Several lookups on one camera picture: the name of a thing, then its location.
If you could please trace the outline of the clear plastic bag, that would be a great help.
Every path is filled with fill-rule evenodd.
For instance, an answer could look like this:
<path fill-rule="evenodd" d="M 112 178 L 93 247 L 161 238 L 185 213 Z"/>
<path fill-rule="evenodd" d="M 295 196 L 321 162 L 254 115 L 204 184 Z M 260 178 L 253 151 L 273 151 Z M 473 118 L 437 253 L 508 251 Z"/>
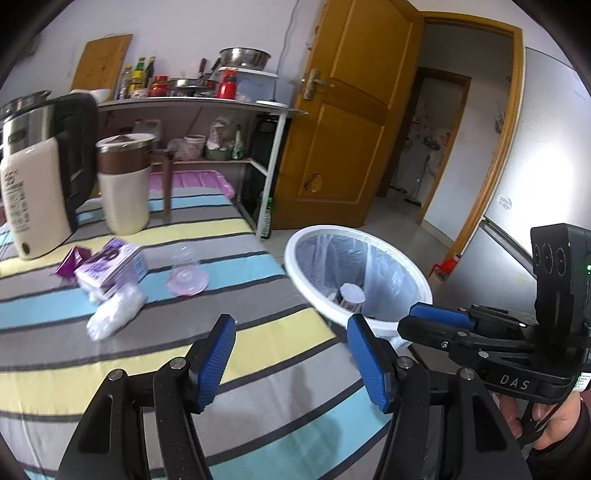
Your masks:
<path fill-rule="evenodd" d="M 145 303 L 146 296 L 137 284 L 122 285 L 88 320 L 89 338 L 97 342 L 111 337 L 133 320 Z"/>

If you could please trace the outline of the white round trash bin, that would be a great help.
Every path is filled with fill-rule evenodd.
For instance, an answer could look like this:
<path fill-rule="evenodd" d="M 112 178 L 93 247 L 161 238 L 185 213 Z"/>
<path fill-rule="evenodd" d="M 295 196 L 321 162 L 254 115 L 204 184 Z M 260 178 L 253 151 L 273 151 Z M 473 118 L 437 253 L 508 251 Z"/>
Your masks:
<path fill-rule="evenodd" d="M 433 293 L 418 266 L 394 246 L 366 232 L 337 225 L 298 230 L 287 241 L 283 266 L 298 292 L 329 322 L 346 327 L 356 307 L 370 328 L 388 340 L 417 303 Z"/>

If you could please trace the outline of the metal kitchen shelf rack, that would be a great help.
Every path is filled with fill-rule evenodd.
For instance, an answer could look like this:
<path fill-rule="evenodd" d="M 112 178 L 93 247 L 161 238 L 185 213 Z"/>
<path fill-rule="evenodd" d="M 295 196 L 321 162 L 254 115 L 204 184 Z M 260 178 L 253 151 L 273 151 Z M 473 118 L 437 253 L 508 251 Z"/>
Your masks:
<path fill-rule="evenodd" d="M 235 188 L 235 204 L 253 227 L 262 231 L 260 219 L 266 200 L 273 197 L 273 176 L 279 168 L 281 144 L 287 119 L 304 114 L 286 104 L 270 101 L 244 102 L 214 97 L 144 97 L 106 101 L 99 105 L 103 134 L 148 132 L 159 147 L 170 148 L 179 170 L 214 169 Z M 189 160 L 183 138 L 209 134 L 218 116 L 235 122 L 235 145 L 226 161 L 202 156 Z"/>

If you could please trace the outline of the striped table cloth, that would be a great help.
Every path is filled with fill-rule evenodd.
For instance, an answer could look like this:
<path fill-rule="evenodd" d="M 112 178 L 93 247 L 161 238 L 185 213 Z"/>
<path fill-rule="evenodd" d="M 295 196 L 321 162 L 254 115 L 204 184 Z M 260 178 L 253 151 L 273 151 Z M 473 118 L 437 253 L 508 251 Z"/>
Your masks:
<path fill-rule="evenodd" d="M 55 270 L 61 246 L 30 261 L 1 233 L 1 434 L 32 479 L 52 479 L 84 410 L 114 369 L 140 374 L 183 356 L 222 313 L 238 325 L 221 386 L 195 418 L 217 479 L 369 479 L 389 420 L 370 402 L 344 342 L 270 255 L 238 209 L 213 190 L 179 189 L 168 215 L 150 199 L 146 303 L 94 342 L 95 305 Z M 209 277 L 175 296 L 172 256 L 189 245 Z"/>

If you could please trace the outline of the green glass bottle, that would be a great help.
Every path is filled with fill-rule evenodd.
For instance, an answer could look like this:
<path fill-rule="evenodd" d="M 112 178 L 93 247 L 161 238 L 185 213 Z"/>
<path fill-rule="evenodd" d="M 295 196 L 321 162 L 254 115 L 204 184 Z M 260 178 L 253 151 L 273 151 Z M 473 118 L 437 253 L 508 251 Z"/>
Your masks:
<path fill-rule="evenodd" d="M 264 206 L 262 213 L 260 213 L 260 219 L 263 220 L 260 237 L 270 239 L 271 232 L 273 231 L 273 227 L 271 227 L 271 222 L 273 222 L 273 198 L 267 198 L 266 206 Z"/>

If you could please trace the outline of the silver refrigerator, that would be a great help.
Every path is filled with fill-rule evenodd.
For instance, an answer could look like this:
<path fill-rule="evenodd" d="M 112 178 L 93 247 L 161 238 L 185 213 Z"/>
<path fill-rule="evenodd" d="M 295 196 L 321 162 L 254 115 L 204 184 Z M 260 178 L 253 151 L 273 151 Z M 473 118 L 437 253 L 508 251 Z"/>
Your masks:
<path fill-rule="evenodd" d="M 576 71 L 525 51 L 525 84 L 512 148 L 493 198 L 437 306 L 473 304 L 531 313 L 541 248 L 534 227 L 590 226 L 590 95 Z"/>

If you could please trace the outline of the pink plastic box lid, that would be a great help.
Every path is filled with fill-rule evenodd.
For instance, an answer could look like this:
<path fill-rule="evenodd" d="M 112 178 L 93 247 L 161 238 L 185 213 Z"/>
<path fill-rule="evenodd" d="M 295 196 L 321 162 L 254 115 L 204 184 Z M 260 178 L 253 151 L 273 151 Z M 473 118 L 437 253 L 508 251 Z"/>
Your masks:
<path fill-rule="evenodd" d="M 164 187 L 170 185 L 173 191 L 179 189 L 216 190 L 226 198 L 235 198 L 235 188 L 216 170 L 181 170 L 171 174 L 168 179 L 161 172 L 149 174 L 148 197 L 158 199 L 163 196 Z"/>

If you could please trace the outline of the cream brown lidded mug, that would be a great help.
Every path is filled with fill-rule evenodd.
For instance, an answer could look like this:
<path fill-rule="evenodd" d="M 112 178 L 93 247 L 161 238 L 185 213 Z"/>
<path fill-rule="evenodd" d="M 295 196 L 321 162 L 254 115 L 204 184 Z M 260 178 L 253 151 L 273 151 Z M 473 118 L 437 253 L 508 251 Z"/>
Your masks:
<path fill-rule="evenodd" d="M 160 166 L 162 212 L 171 210 L 173 154 L 154 147 L 155 135 L 132 132 L 96 143 L 97 178 L 109 230 L 119 236 L 141 231 L 150 220 L 150 172 Z"/>

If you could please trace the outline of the wooden door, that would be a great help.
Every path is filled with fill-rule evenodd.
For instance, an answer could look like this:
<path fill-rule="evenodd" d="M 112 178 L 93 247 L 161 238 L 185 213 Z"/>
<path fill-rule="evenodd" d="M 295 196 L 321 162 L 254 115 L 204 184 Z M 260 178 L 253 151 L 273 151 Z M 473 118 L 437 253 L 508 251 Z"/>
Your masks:
<path fill-rule="evenodd" d="M 385 172 L 415 77 L 424 17 L 408 1 L 329 1 L 297 96 L 274 189 L 273 228 L 360 227 Z"/>

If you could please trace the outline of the steel pan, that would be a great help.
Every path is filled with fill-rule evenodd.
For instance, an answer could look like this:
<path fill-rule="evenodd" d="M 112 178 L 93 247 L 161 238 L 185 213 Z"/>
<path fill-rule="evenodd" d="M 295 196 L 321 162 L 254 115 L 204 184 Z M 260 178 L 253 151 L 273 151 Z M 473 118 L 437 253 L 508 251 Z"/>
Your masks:
<path fill-rule="evenodd" d="M 214 96 L 216 82 L 197 78 L 171 78 L 167 95 L 176 97 Z"/>

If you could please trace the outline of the clear plastic storage box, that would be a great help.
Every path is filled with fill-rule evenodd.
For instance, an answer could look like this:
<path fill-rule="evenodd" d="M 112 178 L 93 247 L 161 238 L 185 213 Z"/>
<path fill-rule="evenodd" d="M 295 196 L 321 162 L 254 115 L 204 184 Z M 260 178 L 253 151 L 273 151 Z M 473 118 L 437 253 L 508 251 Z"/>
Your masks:
<path fill-rule="evenodd" d="M 276 81 L 279 79 L 276 74 L 243 67 L 219 67 L 218 78 L 222 79 L 228 70 L 235 73 L 237 101 L 273 101 L 276 97 Z"/>

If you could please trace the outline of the yellow label oil bottle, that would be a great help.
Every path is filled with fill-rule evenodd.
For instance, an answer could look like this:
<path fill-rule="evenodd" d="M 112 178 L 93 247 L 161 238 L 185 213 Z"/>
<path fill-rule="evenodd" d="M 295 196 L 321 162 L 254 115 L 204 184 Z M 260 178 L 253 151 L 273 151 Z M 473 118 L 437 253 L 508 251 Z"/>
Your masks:
<path fill-rule="evenodd" d="M 138 62 L 131 74 L 131 80 L 129 83 L 129 94 L 143 88 L 144 83 L 144 64 L 145 58 L 143 56 L 138 58 Z"/>

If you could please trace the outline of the white bowl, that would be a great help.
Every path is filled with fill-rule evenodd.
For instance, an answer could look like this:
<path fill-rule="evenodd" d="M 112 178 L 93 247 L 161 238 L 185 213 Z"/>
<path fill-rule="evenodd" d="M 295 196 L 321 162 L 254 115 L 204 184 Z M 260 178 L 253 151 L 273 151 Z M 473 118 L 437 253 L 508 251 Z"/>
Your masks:
<path fill-rule="evenodd" d="M 106 102 L 111 97 L 111 90 L 108 88 L 90 90 L 89 94 L 94 98 L 97 104 Z"/>

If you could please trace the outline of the dark sauce bottle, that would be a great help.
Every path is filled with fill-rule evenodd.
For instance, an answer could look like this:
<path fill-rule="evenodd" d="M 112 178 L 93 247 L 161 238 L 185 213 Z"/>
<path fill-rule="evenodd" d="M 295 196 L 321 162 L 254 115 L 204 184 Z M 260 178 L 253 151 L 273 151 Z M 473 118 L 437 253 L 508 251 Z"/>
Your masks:
<path fill-rule="evenodd" d="M 145 89 L 148 89 L 152 83 L 153 77 L 154 77 L 154 63 L 155 63 L 155 57 L 151 56 L 148 60 L 148 64 L 147 67 L 144 71 L 144 75 L 143 75 L 143 87 Z"/>

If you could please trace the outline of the wooden door frame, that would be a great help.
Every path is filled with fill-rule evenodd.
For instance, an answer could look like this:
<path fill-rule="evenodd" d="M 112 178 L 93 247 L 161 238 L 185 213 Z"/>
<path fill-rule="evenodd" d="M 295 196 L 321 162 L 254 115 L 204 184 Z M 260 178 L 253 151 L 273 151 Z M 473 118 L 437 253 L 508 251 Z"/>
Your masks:
<path fill-rule="evenodd" d="M 454 257 L 473 236 L 507 161 L 523 93 L 523 33 L 474 15 L 426 11 L 423 16 L 421 65 L 470 80 L 418 219 Z"/>

